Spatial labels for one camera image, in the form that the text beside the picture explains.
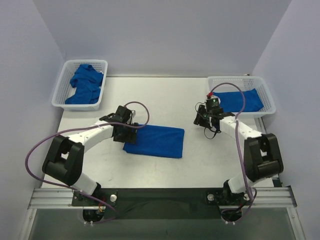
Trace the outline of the blue towel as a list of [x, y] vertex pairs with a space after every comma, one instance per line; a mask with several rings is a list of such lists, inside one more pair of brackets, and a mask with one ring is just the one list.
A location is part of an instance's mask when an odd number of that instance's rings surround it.
[[[235, 92], [214, 92], [214, 96], [220, 99], [220, 106], [225, 112], [238, 113], [243, 107], [243, 97], [239, 91]], [[245, 107], [243, 113], [260, 111], [264, 105], [256, 89], [243, 92]]]
[[128, 154], [181, 159], [185, 130], [182, 128], [146, 125], [136, 132], [135, 143], [125, 143]]

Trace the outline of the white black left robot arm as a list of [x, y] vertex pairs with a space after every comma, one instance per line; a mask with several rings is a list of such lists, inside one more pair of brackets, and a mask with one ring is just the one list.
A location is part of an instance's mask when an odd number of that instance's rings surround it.
[[135, 110], [119, 106], [115, 113], [101, 117], [90, 129], [69, 136], [55, 136], [42, 165], [50, 177], [93, 196], [101, 187], [83, 173], [84, 154], [106, 139], [119, 143], [134, 143], [139, 124], [133, 122]]

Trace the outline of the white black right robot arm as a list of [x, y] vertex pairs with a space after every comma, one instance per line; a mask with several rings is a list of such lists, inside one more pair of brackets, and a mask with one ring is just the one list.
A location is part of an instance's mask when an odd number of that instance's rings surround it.
[[196, 109], [195, 125], [204, 127], [214, 135], [225, 133], [235, 140], [241, 173], [226, 181], [232, 194], [252, 194], [251, 187], [284, 171], [277, 137], [254, 130], [241, 122], [233, 113], [207, 110], [204, 104]]

